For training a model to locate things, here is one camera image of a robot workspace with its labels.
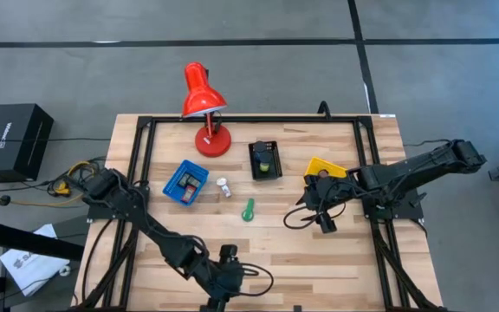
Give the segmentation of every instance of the wooden table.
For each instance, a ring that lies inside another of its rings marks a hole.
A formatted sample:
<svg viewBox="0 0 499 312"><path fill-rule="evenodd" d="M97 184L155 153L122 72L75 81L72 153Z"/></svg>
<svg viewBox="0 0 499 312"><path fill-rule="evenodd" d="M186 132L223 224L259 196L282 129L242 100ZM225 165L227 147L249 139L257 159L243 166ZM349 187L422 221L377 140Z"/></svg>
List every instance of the wooden table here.
<svg viewBox="0 0 499 312"><path fill-rule="evenodd" d="M137 119L138 115L133 114L117 117L107 167L126 174ZM392 163L403 159L405 152L396 119L373 115L373 124L381 161ZM233 298L227 309L287 310L302 305L304 310L383 310L370 225L359 200L348 202L344 214L335 219L338 226L335 233L322 234L316 224L302 231L289 230L282 224L283 216L302 195L305 185L302 175L313 156L346 168L359 166L353 128L345 123L226 123L232 146L224 156L210 159L200 155L194 146L195 133L201 126L197 123L158 125L149 174L149 212L171 231L202 237L213 259L218 260L222 244L237 244L242 262L261 265L273 273L275 286L268 294ZM256 140L278 142L282 178L260 182L251 178L248 144ZM139 155L138 176L143 151ZM175 204L162 192L183 159L210 171L207 184L190 207ZM226 198L215 185L218 177L229 180L231 198ZM255 199L255 218L246 223L240 214L248 198ZM331 214L338 210L333 208ZM307 215L309 211L299 214ZM78 296L87 254L104 223L97 221L90 227L76 283ZM424 233L408 220L395 221L395 227L405 269L427 298L441 305ZM107 270L115 229L116 221L113 221L95 249L87 277L88 293ZM399 304L395 277L390 269L389 275L394 304ZM115 281L115 304L119 301L122 276L121 271ZM268 283L266 276L249 277L244 279L242 289L258 292ZM129 310L197 310L207 298L193 279L186 281L170 269L159 247L140 234Z"/></svg>

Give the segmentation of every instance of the aluminum frame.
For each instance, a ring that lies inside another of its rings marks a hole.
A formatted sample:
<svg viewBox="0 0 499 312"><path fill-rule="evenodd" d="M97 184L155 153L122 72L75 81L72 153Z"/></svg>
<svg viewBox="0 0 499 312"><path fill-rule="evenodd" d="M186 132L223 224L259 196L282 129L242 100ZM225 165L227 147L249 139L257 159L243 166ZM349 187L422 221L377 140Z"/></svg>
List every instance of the aluminum frame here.
<svg viewBox="0 0 499 312"><path fill-rule="evenodd" d="M376 139L374 135L373 129L373 119L368 115L343 115L343 116L332 116L330 114L330 110L326 103L322 102L319 107L318 115L316 116L291 116L291 115L271 115L271 116L229 116L225 115L221 118L222 122L294 122L294 123L351 123L353 126L353 134L355 136L355 143L357 146L358 158L361 166L366 166L366 151L363 144L363 137L361 134L361 127L366 129L367 139L369 142L369 146L371 149L371 156L374 164L380 163L379 150L377 148ZM157 131L157 125L159 123L172 123L172 122L197 122L204 123L203 117L190 118L190 119L182 119L180 117L174 116L163 116L163 117L153 117L153 116L140 116L138 118L138 122L136 125L136 133L134 135L134 143L133 150L131 153L130 164L128 166L128 174L127 178L129 183L133 182L134 173L136 170L136 165L138 164L138 156L139 156L139 148L142 144L141 136L145 127L149 127L149 133L147 135L146 140L146 152L144 158L142 160L142 173L140 183L142 185L148 184L148 175L149 175L149 167L151 163L152 150L153 150L153 142L155 139L155 133ZM362 200L362 204L364 209L368 205L374 205L370 200ZM379 244L381 244L377 239L380 236L380 226L377 220L372 218L369 219L372 231L372 239L373 244L375 246L375 256L377 260L377 266L379 268L379 281L382 289L382 296L385 308L393 309L397 308L393 305L392 301L392 292L390 289L390 283L388 280L385 257L379 251ZM113 254L111 256L111 262L114 263L114 260L120 254L120 245L124 237L124 229L126 222L124 220L119 220L117 231L115 232L115 239L113 243ZM394 257L396 264L401 268L401 261L399 257L399 249L398 242L396 239L396 232L393 227L393 223L391 220L386 220L386 233L389 238L390 250L392 252L392 256ZM138 231L132 229L129 233L129 238L133 240L137 240ZM126 269L124 272L124 278L122 283L122 288L120 292L120 303L121 307L126 307L128 304L128 297L130 293L130 286L132 281L133 274L133 262L134 262L134 254L135 250L132 250L126 260ZM398 290L399 290L399 300L401 302L402 308L410 308L409 296L407 295L406 288L404 284L397 278L398 282ZM112 289L113 283L107 288L106 293L104 294L103 307L109 307L111 299L112 299Z"/></svg>

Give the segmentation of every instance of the gray floor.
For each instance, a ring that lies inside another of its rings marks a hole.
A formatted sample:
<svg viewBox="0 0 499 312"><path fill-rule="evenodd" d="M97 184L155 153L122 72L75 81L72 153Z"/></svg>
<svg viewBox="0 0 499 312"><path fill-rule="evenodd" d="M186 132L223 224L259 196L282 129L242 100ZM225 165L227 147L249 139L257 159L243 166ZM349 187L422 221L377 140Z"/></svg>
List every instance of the gray floor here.
<svg viewBox="0 0 499 312"><path fill-rule="evenodd" d="M499 37L499 2L357 0L365 38ZM0 41L113 41L352 37L346 1L0 0ZM406 142L473 140L489 163L423 188L429 244L444 303L499 311L499 46L368 47L381 113ZM228 112L366 113L353 46L0 49L0 104L36 102L55 117L52 137L109 137L120 113L178 113L183 66L201 61ZM409 148L410 155L429 147ZM107 143L52 143L40 179L105 154ZM45 200L37 191L16 198ZM0 223L33 229L85 209L1 207ZM16 311L64 307L68 296Z"/></svg>

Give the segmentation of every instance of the blue basket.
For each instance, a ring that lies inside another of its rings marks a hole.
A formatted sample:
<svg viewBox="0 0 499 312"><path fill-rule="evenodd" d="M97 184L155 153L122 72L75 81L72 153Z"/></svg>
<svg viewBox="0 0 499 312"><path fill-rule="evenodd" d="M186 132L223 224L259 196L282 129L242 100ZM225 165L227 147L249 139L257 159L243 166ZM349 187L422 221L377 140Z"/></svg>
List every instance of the blue basket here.
<svg viewBox="0 0 499 312"><path fill-rule="evenodd" d="M194 195L190 198L190 201L188 203L182 201L182 197L185 193L185 188L178 185L178 182L185 173L190 174L200 182L199 187L196 189ZM209 171L192 163L189 160L185 160L182 162L182 164L180 164L180 167L172 175L172 178L169 180L169 182L167 182L165 188L163 188L163 193L166 196L172 198L174 201L179 202L182 205L189 206L194 201L194 199L196 199L199 191L201 191L201 189L204 187L208 175Z"/></svg>

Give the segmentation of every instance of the red desk lamp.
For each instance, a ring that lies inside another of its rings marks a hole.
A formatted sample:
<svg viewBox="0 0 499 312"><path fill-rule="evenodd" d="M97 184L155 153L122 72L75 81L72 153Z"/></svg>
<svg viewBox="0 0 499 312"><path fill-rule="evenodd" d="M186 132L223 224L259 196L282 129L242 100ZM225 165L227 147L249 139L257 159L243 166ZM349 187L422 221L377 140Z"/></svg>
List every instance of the red desk lamp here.
<svg viewBox="0 0 499 312"><path fill-rule="evenodd" d="M213 112L226 107L224 97L213 89L207 81L207 70L198 62L191 62L185 68L188 96L184 101L183 117L204 114L207 118L205 127L196 134L196 148L207 157L218 157L230 148L229 130L218 125L213 128Z"/></svg>

